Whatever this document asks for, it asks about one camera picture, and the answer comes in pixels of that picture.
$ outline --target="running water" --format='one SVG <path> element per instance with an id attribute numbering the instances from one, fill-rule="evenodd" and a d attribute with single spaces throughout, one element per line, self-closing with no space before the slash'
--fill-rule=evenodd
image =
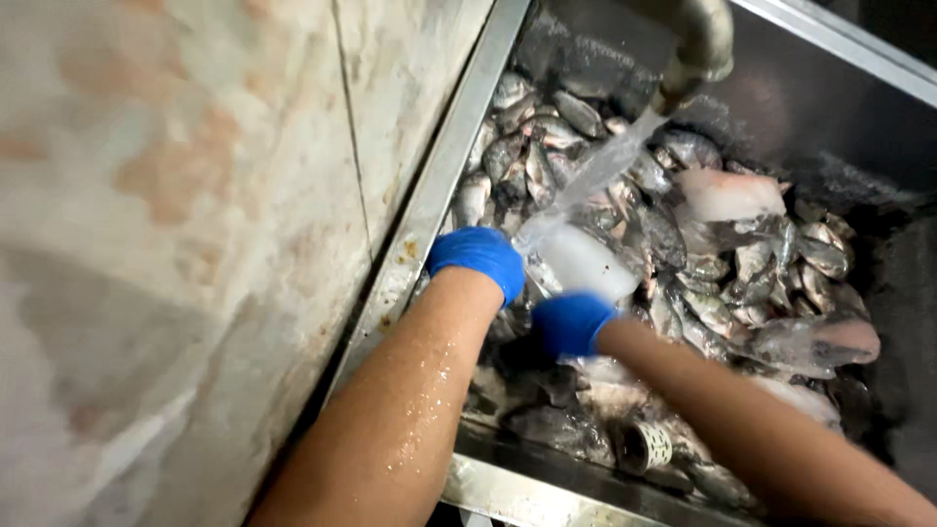
<path id="1" fill-rule="evenodd" d="M 645 141 L 653 135 L 666 117 L 657 115 L 650 107 L 625 133 L 613 136 L 602 147 L 580 162 L 572 182 L 557 194 L 550 208 L 527 220 L 513 239 L 514 247 L 522 256 L 528 256 L 534 246 L 567 220 L 570 209 L 607 188 L 619 175 L 630 168 L 641 153 Z"/>

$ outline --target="sink basin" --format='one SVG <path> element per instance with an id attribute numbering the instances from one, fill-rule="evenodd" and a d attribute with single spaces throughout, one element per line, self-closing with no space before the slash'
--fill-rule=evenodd
<path id="1" fill-rule="evenodd" d="M 798 195 L 859 231 L 854 285 L 883 344 L 856 372 L 876 397 L 875 430 L 861 443 L 935 499 L 937 72 L 806 1 L 732 8 L 733 73 L 672 120 L 732 158 L 783 171 Z M 505 63 L 537 83 L 610 98 L 634 119 L 673 46 L 664 28 L 611 0 L 496 2 L 333 388 L 409 302 Z M 519 525 L 755 523 L 470 422 L 443 500 Z"/>

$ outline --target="pile of fish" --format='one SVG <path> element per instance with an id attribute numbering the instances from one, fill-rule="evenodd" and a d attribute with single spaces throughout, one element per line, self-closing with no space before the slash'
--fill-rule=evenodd
<path id="1" fill-rule="evenodd" d="M 541 93 L 512 71 L 491 107 L 454 196 L 451 228 L 484 225 L 514 236 L 573 183 L 604 140 L 631 125 L 606 101 Z M 619 308 L 831 429 L 861 434 L 870 396 L 842 367 L 874 361 L 880 341 L 846 281 L 855 231 L 798 199 L 776 174 L 724 158 L 703 135 L 667 125 L 647 144 L 607 190 L 569 214 L 570 225 L 633 275 Z M 464 416 L 619 468 L 628 455 L 624 424 L 654 423 L 668 431 L 673 459 L 644 474 L 649 481 L 756 507 L 690 427 L 612 359 L 556 364 L 538 355 L 529 312 L 563 287 L 536 261 L 527 265 L 524 294 L 491 326 Z"/>

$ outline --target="metal faucet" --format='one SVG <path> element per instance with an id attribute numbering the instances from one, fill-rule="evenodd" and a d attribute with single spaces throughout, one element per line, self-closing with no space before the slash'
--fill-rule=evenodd
<path id="1" fill-rule="evenodd" d="M 721 81 L 732 71 L 735 28 L 725 0 L 622 1 L 680 39 L 650 102 L 657 114 L 670 115 L 703 83 Z"/>

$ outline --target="hand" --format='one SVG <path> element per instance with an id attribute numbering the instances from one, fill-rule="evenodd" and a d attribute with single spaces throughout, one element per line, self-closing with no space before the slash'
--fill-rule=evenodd
<path id="1" fill-rule="evenodd" d="M 531 313 L 533 331 L 554 358 L 565 354 L 594 355 L 599 330 L 617 315 L 615 308 L 588 292 L 564 294 L 542 301 Z"/>
<path id="2" fill-rule="evenodd" d="M 436 238 L 426 259 L 433 277 L 443 267 L 455 265 L 486 274 L 501 288 L 507 306 L 524 290 L 524 261 L 499 231 L 488 227 L 463 227 Z"/>

